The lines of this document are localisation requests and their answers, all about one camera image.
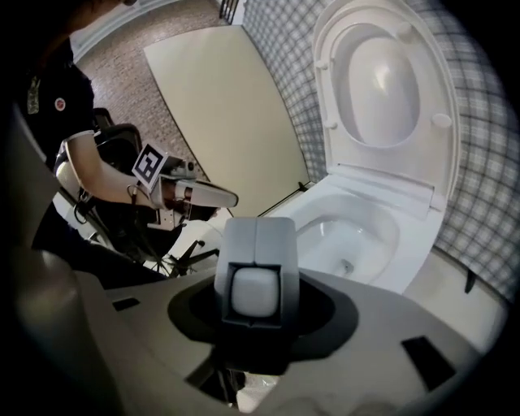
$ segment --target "baseboard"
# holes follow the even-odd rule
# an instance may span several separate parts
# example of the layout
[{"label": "baseboard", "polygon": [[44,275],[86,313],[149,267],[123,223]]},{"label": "baseboard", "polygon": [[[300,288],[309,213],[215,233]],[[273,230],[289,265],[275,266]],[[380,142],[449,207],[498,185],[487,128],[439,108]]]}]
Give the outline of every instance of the baseboard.
[{"label": "baseboard", "polygon": [[[308,182],[307,184],[305,184],[305,186],[307,188],[311,188],[315,185],[314,182]],[[275,203],[271,208],[269,208],[268,210],[265,210],[264,212],[262,212],[259,217],[266,217],[268,216],[270,213],[272,213],[274,210],[277,210],[278,208],[280,208],[281,206],[285,205],[286,203],[288,203],[289,201],[291,201],[292,199],[300,196],[303,192],[300,190],[300,189],[297,189],[296,191],[294,191],[293,193],[290,193],[287,197],[285,197],[284,199],[282,199],[281,201]]]},{"label": "baseboard", "polygon": [[141,0],[141,2],[137,2],[132,7],[126,7],[125,9],[121,8],[120,13],[110,17],[106,22],[102,22],[99,25],[99,28],[94,27],[90,30],[87,28],[84,32],[78,32],[71,37],[74,60],[76,62],[79,61],[104,37],[107,37],[124,24],[134,20],[136,17],[177,1],[178,0],[149,0],[145,4],[142,4]]}]

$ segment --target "white ceramic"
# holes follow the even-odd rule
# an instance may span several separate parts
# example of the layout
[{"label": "white ceramic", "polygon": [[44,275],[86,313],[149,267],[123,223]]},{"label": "white ceramic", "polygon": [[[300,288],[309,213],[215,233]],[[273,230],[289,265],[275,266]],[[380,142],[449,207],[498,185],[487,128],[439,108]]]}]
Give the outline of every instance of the white ceramic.
[{"label": "white ceramic", "polygon": [[313,47],[329,175],[270,215],[295,221],[300,267],[402,293],[457,178],[447,64],[396,0],[335,0]]}]

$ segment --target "metal rod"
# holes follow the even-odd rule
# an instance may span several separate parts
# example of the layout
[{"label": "metal rod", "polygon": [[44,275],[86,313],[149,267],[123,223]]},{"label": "metal rod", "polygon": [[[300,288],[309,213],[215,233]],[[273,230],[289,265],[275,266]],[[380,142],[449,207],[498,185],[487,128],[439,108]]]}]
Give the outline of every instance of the metal rod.
[{"label": "metal rod", "polygon": [[233,9],[233,16],[231,16],[231,22],[229,22],[229,24],[233,24],[233,20],[235,19],[236,9],[238,8],[239,2],[240,2],[240,0],[235,0],[235,8]]},{"label": "metal rod", "polygon": [[219,18],[220,19],[223,18],[223,10],[224,10],[224,6],[226,4],[226,1],[227,0],[222,0],[222,2],[220,2],[220,12],[219,12]]},{"label": "metal rod", "polygon": [[229,18],[231,17],[231,9],[233,8],[233,2],[234,2],[234,1],[235,1],[235,0],[228,0],[228,2],[227,2],[227,14],[226,14],[226,20],[227,20],[228,23],[230,23],[230,22],[229,22]]}]

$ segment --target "metal bar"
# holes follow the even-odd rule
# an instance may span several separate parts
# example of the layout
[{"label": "metal bar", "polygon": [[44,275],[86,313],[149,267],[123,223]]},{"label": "metal bar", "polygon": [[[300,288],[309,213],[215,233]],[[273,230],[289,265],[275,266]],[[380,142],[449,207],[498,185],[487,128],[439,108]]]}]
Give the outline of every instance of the metal bar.
[{"label": "metal bar", "polygon": [[188,260],[184,262],[185,266],[192,266],[193,264],[196,264],[202,260],[206,260],[207,258],[210,258],[211,256],[219,256],[220,250],[219,249],[212,249],[210,251],[206,251],[205,253],[200,253],[195,256],[190,257]]},{"label": "metal bar", "polygon": [[219,18],[220,19],[223,18],[223,10],[224,10],[224,7],[226,5],[226,1],[227,0],[222,0],[222,2],[220,2],[220,12],[219,12]]},{"label": "metal bar", "polygon": [[466,286],[464,287],[464,293],[471,292],[471,289],[475,286],[475,282],[477,281],[477,275],[468,269],[468,274],[466,277]]},{"label": "metal bar", "polygon": [[233,24],[233,20],[235,19],[235,13],[236,13],[236,9],[238,8],[239,1],[240,0],[235,0],[235,8],[233,9],[233,16],[231,16],[231,22],[229,22],[229,24]]},{"label": "metal bar", "polygon": [[228,0],[227,2],[227,14],[226,14],[226,20],[228,23],[231,23],[229,21],[229,18],[231,17],[231,10],[233,8],[233,3],[235,2],[236,0]]}]

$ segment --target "brown floor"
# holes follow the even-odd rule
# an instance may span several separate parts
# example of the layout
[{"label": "brown floor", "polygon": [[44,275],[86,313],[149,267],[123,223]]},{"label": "brown floor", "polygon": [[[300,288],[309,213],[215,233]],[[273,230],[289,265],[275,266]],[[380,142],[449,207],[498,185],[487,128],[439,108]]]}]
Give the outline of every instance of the brown floor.
[{"label": "brown floor", "polygon": [[[125,24],[95,45],[78,63],[92,80],[95,106],[109,110],[115,123],[137,126],[152,141],[195,162],[146,62],[144,48],[180,33],[223,24],[211,0],[181,0]],[[204,177],[197,167],[197,173]]]}]

